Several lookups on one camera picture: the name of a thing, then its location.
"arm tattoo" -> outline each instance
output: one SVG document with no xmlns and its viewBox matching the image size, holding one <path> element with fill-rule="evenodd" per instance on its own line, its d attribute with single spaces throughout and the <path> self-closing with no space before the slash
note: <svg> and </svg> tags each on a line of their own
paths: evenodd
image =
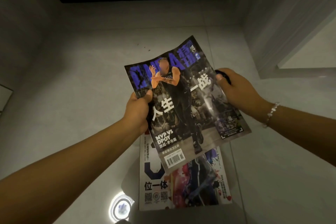
<svg viewBox="0 0 336 224">
<path fill-rule="evenodd" d="M 174 85 L 174 84 L 173 84 L 174 79 L 163 78 L 162 81 Z"/>
</svg>

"floor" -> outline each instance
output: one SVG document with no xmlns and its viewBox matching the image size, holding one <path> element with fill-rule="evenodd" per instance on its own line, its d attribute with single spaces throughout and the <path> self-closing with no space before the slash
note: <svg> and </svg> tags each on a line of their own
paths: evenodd
<svg viewBox="0 0 336 224">
<path fill-rule="evenodd" d="M 214 68 L 234 69 L 266 99 L 336 118 L 331 78 L 260 80 L 229 0 L 71 4 L 0 117 L 0 178 L 119 120 L 132 92 L 124 65 L 190 35 Z M 333 223 L 336 168 L 244 117 L 252 133 L 221 146 L 232 205 L 140 212 L 136 141 L 56 223 L 111 223 L 121 190 L 135 200 L 131 223 Z"/>
</svg>

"beaded bracelet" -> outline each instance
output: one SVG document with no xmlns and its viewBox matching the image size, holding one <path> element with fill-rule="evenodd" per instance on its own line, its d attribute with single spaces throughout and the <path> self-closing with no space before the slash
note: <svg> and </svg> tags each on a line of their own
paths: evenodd
<svg viewBox="0 0 336 224">
<path fill-rule="evenodd" d="M 277 107 L 280 105 L 279 102 L 276 102 L 275 105 L 272 107 L 271 112 L 267 114 L 268 118 L 267 121 L 262 125 L 264 128 L 268 127 L 268 122 L 270 121 L 270 118 L 273 116 L 273 113 L 277 110 Z"/>
</svg>

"held magazine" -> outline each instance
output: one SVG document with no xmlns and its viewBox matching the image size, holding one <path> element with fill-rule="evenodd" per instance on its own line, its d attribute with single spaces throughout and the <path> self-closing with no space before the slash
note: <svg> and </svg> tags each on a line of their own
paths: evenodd
<svg viewBox="0 0 336 224">
<path fill-rule="evenodd" d="M 139 210 L 232 203 L 219 147 L 165 173 L 149 133 L 140 136 Z"/>
<path fill-rule="evenodd" d="M 125 69 L 138 98 L 153 91 L 147 120 L 166 173 L 251 132 L 217 85 L 216 73 L 193 36 Z"/>
</svg>

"black pants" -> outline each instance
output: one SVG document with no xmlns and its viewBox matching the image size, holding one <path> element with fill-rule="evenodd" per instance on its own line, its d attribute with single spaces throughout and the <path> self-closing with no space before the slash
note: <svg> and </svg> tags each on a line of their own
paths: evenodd
<svg viewBox="0 0 336 224">
<path fill-rule="evenodd" d="M 194 122 L 193 116 L 191 114 L 191 92 L 187 89 L 186 92 L 176 95 L 171 98 L 174 104 L 175 112 L 184 124 L 186 124 L 190 130 L 192 141 L 198 143 L 197 141 L 197 128 L 198 126 Z"/>
</svg>

